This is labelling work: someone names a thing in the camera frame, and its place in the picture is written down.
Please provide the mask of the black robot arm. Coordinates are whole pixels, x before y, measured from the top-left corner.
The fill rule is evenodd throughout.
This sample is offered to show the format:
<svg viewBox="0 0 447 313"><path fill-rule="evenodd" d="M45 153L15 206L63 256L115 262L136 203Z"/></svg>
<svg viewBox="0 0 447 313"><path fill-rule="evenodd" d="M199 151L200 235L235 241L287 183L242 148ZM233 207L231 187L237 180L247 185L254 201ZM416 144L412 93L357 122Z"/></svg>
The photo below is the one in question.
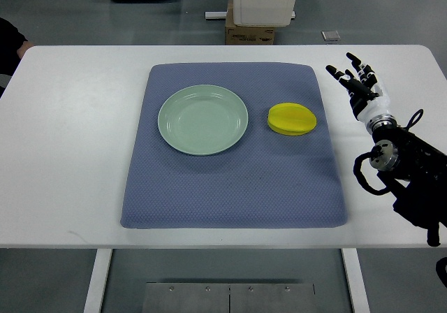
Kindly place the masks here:
<svg viewBox="0 0 447 313"><path fill-rule="evenodd" d="M390 115L371 122L373 148L356 158L353 174L369 193L395 197L393 210L414 226L427 231L427 244L440 245L439 226L446 225L446 155L410 132L423 116L418 110L404 127ZM378 190L362 173L368 160L385 185Z"/></svg>

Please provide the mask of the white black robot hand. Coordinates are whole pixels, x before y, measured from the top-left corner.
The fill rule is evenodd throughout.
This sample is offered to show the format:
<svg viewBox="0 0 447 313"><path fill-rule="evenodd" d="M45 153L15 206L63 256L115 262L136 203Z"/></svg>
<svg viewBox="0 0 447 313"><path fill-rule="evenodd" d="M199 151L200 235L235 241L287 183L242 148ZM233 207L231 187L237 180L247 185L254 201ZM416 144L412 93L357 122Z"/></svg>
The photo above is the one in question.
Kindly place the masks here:
<svg viewBox="0 0 447 313"><path fill-rule="evenodd" d="M396 127L396 119L390 111L390 97L382 81L369 64L350 52L346 56L356 75L348 69L343 72L332 65L327 65L325 69L348 92L354 117L365 125L371 135L381 127Z"/></svg>

